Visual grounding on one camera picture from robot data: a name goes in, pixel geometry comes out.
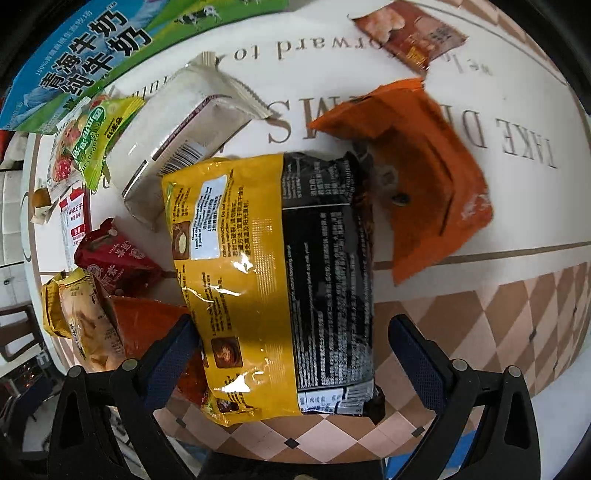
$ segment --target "red and white package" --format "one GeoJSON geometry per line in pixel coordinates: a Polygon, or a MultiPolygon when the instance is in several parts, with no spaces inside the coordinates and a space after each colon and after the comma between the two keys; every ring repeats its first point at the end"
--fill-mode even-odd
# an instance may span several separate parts
{"type": "Polygon", "coordinates": [[[111,295],[141,297],[162,277],[162,269],[119,233],[112,218],[85,236],[74,261],[111,295]]]}
{"type": "Polygon", "coordinates": [[[83,188],[74,189],[60,202],[61,234],[66,251],[68,271],[76,269],[74,253],[90,231],[89,195],[83,188]]]}

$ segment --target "black diamond shape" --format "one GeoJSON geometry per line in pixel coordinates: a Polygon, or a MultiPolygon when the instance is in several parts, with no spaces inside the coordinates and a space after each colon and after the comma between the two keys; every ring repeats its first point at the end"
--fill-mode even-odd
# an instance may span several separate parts
{"type": "Polygon", "coordinates": [[[294,439],[287,439],[286,441],[284,441],[283,443],[285,443],[289,448],[291,448],[292,450],[294,448],[296,448],[299,443],[296,442],[294,439]]]}
{"type": "Polygon", "coordinates": [[[413,432],[413,437],[418,439],[423,433],[425,433],[425,429],[423,427],[419,427],[413,432]]]}

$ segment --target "green label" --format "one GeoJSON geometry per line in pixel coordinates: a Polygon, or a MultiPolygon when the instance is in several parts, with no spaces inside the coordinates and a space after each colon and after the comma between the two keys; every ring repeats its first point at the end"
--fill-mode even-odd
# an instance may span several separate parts
{"type": "Polygon", "coordinates": [[[92,160],[92,154],[96,151],[100,126],[105,122],[106,111],[100,105],[90,111],[82,134],[72,150],[72,156],[78,163],[80,171],[84,170],[92,160]]]}

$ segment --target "white bread package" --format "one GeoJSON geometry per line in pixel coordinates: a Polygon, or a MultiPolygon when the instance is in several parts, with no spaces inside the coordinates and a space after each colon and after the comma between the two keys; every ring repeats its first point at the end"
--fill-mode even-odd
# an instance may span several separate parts
{"type": "Polygon", "coordinates": [[[180,69],[140,110],[106,162],[111,185],[131,215],[155,229],[162,176],[211,157],[236,132],[271,111],[204,52],[180,69]]]}

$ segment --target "cow illustration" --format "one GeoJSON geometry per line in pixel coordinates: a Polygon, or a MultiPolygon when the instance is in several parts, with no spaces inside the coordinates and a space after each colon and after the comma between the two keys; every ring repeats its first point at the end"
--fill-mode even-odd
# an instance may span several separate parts
{"type": "Polygon", "coordinates": [[[183,25],[195,25],[196,27],[198,27],[199,22],[201,20],[205,20],[208,17],[214,17],[216,19],[216,22],[222,20],[222,17],[220,17],[219,13],[217,13],[217,10],[213,5],[206,5],[201,10],[181,15],[174,22],[182,23],[183,25]]]}

